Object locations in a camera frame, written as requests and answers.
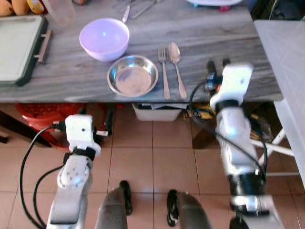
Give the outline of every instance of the purple bowl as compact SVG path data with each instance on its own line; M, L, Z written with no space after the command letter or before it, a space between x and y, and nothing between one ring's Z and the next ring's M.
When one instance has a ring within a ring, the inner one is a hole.
M80 33L83 49L94 59L104 62L121 57L129 41L129 30L119 20L102 18L87 24Z

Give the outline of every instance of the metal fork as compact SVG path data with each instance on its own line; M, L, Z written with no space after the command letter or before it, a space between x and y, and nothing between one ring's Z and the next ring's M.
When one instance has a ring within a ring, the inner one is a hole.
M159 48L158 49L158 58L160 63L162 63L162 68L163 68L163 87L164 87L164 98L169 99L170 98L170 89L168 87L168 82L167 82L167 74L166 74L166 68L165 68L165 63L166 63L166 48Z

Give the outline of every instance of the gray pants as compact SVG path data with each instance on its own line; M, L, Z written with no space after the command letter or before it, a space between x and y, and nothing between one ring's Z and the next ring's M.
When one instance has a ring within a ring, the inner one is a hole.
M181 229L212 229L196 198L186 193L178 193L177 197ZM107 194L99 209L95 229L127 229L124 194L121 188Z

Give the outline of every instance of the gray marble tabletop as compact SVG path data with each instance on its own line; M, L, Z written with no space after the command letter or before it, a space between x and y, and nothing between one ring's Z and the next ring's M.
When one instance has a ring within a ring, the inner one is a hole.
M87 23L98 18L122 19L126 0L92 0L75 6L76 21L59 27L52 21L54 36L45 65L37 64L31 81L23 87L1 87L0 102L187 102L180 97L174 66L166 64L170 100L164 99L162 66L157 49L175 42L181 48L178 64L188 96L206 78L206 64L213 59L221 71L222 59L254 65L245 99L281 100L282 94L258 33L245 5L220 13L218 8L198 7L185 0L164 0L136 20L128 20L130 43L125 55L138 54L158 67L159 81L147 95L127 98L116 95L107 85L106 73L111 63L92 59L79 44L79 33ZM131 14L140 6L134 7ZM195 99L208 101L200 91Z

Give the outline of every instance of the metal bowl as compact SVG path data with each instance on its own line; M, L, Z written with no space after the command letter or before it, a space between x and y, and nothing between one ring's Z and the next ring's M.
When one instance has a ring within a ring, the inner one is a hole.
M158 82L158 70L153 62L143 56L125 56L110 67L107 80L115 93L138 97L155 87Z

